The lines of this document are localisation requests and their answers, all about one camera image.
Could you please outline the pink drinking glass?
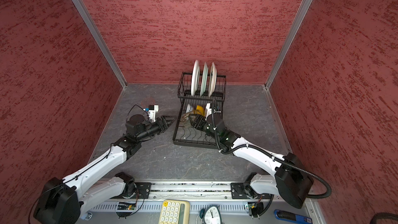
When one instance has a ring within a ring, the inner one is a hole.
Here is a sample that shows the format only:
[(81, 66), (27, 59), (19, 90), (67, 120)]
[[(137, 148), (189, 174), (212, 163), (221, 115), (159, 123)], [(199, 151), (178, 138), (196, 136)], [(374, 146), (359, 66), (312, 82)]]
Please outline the pink drinking glass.
[(150, 105), (156, 105), (156, 101), (153, 97), (146, 97), (141, 101), (143, 108), (148, 108)]

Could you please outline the lavender white bowl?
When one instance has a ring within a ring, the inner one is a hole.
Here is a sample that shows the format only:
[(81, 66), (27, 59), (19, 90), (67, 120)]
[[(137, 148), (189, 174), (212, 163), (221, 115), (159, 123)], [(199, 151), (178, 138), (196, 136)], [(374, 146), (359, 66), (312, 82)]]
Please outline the lavender white bowl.
[(210, 104), (208, 104), (208, 105), (206, 105), (206, 109), (205, 109), (205, 117), (207, 118), (211, 114), (212, 114), (212, 107)]

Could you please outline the amber drinking glass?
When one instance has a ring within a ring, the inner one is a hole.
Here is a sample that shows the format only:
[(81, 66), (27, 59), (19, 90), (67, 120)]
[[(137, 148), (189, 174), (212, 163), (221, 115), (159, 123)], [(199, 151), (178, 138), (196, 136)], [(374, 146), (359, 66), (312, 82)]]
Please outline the amber drinking glass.
[(192, 127), (192, 124), (194, 123), (196, 117), (197, 115), (193, 112), (183, 114), (180, 119), (180, 126), (183, 128)]

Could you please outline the aluminium corner post right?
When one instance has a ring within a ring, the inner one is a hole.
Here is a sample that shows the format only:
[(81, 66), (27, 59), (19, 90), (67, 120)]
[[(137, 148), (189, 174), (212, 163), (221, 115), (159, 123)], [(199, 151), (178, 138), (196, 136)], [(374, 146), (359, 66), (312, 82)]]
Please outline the aluminium corner post right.
[(277, 56), (274, 66), (270, 72), (270, 75), (269, 75), (266, 83), (265, 83), (265, 88), (267, 90), (269, 90), (271, 88), (272, 83), (273, 83), (274, 79), (276, 78), (276, 75), (285, 59), (285, 56), (287, 55), (287, 53), (289, 51), (291, 44), (294, 41), (294, 38), (295, 38), (298, 30), (300, 29), (300, 26), (307, 14), (308, 9), (310, 8), (312, 2), (313, 2), (313, 0), (302, 0), (301, 1), (300, 6), (297, 10), (297, 13), (293, 19), (292, 25), (287, 34), (287, 37), (281, 47), (281, 50)]

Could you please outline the aluminium corner post left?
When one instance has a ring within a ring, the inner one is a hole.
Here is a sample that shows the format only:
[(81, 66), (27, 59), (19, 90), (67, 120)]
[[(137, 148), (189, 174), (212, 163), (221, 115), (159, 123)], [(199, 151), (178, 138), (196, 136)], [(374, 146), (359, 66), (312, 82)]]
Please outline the aluminium corner post left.
[(88, 30), (90, 31), (92, 37), (94, 38), (95, 42), (97, 43), (102, 54), (104, 55), (111, 70), (113, 71), (114, 75), (116, 76), (119, 83), (121, 84), (123, 90), (125, 90), (128, 86), (128, 82), (125, 79), (122, 71), (120, 70), (120, 68), (119, 68), (114, 56), (112, 55), (110, 49), (108, 48), (105, 40), (103, 39), (99, 29), (97, 28), (96, 24), (94, 23), (94, 20), (92, 19), (83, 0), (72, 0), (72, 2), (74, 4), (75, 8), (77, 9), (78, 13), (82, 17), (84, 23), (86, 24)]

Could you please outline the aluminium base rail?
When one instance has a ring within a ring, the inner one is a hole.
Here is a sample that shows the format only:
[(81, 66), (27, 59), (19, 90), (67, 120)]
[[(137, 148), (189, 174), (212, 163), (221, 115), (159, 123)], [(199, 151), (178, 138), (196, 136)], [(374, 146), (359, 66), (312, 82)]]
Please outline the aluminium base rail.
[(188, 201), (191, 204), (190, 215), (211, 205), (219, 206), (222, 217), (251, 216), (252, 218), (273, 217), (274, 210), (281, 207), (284, 211), (304, 213), (314, 224), (323, 222), (322, 215), (313, 199), (306, 199), (302, 208), (295, 208), (285, 202), (281, 196), (262, 194), (254, 199), (244, 192), (242, 183), (229, 181), (153, 181), (136, 183), (140, 191), (137, 201), (113, 197), (90, 212), (111, 212), (121, 218), (135, 213), (157, 213), (165, 200)]

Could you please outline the blue handled tool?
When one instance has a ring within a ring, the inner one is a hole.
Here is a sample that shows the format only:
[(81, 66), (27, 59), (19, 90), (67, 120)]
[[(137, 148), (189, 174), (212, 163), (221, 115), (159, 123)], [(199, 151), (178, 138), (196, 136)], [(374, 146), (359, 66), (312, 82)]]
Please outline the blue handled tool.
[(298, 215), (295, 213), (276, 209), (274, 210), (274, 216), (278, 220), (294, 223), (294, 224), (313, 224), (313, 220), (310, 217)]

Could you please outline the white plate blue rim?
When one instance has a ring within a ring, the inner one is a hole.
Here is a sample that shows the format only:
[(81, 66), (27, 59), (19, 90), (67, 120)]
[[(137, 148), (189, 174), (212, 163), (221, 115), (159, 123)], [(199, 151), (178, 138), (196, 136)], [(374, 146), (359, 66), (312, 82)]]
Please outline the white plate blue rim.
[(196, 60), (194, 63), (192, 77), (191, 77), (191, 96), (195, 96), (196, 94), (199, 84), (199, 76), (200, 76), (200, 62), (199, 60)]

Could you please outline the cream plate gold rim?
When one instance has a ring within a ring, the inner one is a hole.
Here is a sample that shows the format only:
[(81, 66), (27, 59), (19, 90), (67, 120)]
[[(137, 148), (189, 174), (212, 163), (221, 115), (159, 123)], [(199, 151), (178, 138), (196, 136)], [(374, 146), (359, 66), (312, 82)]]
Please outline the cream plate gold rim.
[(208, 88), (208, 96), (211, 97), (213, 92), (215, 91), (215, 86), (216, 86), (216, 81), (217, 81), (217, 69), (214, 63), (211, 65), (211, 71), (210, 71), (210, 82), (209, 82), (209, 88)]

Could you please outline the mint green plate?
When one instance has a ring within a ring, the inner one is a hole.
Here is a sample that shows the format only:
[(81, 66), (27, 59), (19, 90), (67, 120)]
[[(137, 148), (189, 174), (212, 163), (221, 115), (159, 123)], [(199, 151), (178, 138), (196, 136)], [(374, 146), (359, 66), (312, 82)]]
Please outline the mint green plate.
[(206, 91), (207, 76), (208, 76), (208, 66), (207, 66), (207, 63), (205, 63), (204, 68), (203, 68), (203, 73), (202, 73), (200, 96), (203, 96)]

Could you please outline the blue floral white bowl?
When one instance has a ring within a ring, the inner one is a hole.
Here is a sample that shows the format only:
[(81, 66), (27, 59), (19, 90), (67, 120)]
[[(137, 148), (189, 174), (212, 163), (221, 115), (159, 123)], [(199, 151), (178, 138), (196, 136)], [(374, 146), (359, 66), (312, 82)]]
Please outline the blue floral white bowl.
[(190, 104), (188, 104), (186, 109), (186, 114), (194, 114), (194, 113), (195, 113), (195, 108)]

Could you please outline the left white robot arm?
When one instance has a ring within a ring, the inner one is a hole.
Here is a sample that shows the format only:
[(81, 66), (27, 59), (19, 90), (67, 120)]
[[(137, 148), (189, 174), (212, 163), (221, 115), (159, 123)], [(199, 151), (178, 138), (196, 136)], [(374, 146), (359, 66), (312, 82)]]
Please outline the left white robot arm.
[(110, 148), (80, 170), (47, 181), (30, 216), (41, 224), (74, 224), (79, 219), (89, 220), (90, 210), (97, 205), (121, 196), (137, 201), (140, 191), (135, 179), (123, 172), (98, 185), (97, 182), (115, 167), (125, 163), (141, 148), (142, 143), (164, 133), (177, 116), (160, 116), (158, 106), (151, 105), (126, 119), (126, 134), (111, 143)]

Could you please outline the aluminium corner post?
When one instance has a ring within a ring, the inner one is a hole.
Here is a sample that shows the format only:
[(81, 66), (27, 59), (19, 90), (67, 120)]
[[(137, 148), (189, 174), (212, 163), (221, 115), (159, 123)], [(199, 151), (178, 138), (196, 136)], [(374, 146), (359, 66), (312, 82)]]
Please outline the aluminium corner post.
[(295, 38), (298, 30), (300, 29), (300, 26), (307, 14), (308, 9), (310, 8), (312, 2), (313, 2), (313, 0), (302, 0), (301, 1), (300, 6), (297, 10), (297, 13), (293, 19), (292, 25), (287, 34), (287, 37), (281, 47), (281, 50), (277, 56), (274, 66), (270, 72), (270, 75), (269, 75), (266, 83), (265, 83), (265, 88), (267, 90), (269, 90), (271, 88), (272, 83), (273, 83), (274, 79), (276, 78), (276, 75), (285, 59), (285, 56), (287, 55), (287, 53), (289, 51), (291, 44), (294, 41), (294, 38)]
[(111, 70), (113, 71), (114, 75), (116, 76), (119, 83), (121, 84), (123, 90), (125, 90), (128, 86), (128, 82), (125, 79), (122, 71), (120, 70), (120, 68), (119, 68), (114, 56), (112, 55), (110, 49), (108, 48), (105, 40), (103, 39), (99, 29), (97, 28), (96, 24), (94, 23), (94, 20), (92, 19), (83, 0), (72, 0), (72, 2), (74, 4), (75, 8), (77, 9), (78, 13), (82, 17), (84, 23), (86, 24), (88, 30), (90, 31), (92, 37), (94, 38), (95, 42), (97, 43), (102, 54), (104, 55)]

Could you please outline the yellow bowl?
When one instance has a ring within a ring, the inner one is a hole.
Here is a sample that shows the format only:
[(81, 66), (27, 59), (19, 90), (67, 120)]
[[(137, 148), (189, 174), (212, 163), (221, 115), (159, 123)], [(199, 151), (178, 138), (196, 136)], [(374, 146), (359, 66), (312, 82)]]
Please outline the yellow bowl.
[(204, 116), (205, 115), (205, 109), (202, 106), (197, 105), (196, 109), (195, 109), (195, 113)]

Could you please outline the teal alarm clock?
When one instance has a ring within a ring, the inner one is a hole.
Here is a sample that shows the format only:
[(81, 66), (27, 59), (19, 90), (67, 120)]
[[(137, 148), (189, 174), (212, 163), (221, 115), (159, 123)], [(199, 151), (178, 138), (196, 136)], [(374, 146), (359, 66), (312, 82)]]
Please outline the teal alarm clock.
[(211, 205), (200, 210), (199, 218), (201, 224), (222, 224), (221, 213), (217, 205)]

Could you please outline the yellow calculator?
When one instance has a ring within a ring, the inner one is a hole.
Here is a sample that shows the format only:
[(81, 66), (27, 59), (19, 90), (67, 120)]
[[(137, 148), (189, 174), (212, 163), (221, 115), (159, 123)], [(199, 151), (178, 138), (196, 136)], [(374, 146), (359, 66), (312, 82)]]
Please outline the yellow calculator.
[(188, 201), (165, 200), (161, 206), (159, 224), (188, 224), (191, 204)]

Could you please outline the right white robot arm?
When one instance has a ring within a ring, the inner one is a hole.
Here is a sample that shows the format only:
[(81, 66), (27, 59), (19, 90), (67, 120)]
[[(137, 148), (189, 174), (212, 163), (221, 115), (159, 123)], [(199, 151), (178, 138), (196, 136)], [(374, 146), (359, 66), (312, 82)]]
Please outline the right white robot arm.
[(255, 174), (249, 180), (249, 188), (257, 194), (279, 195), (295, 208), (302, 208), (314, 180), (305, 173), (305, 166), (292, 153), (277, 154), (247, 141), (241, 135), (226, 128), (219, 114), (204, 117), (190, 114), (191, 126), (205, 132), (216, 140), (222, 154), (233, 154), (243, 158), (273, 177), (271, 181), (261, 181)]

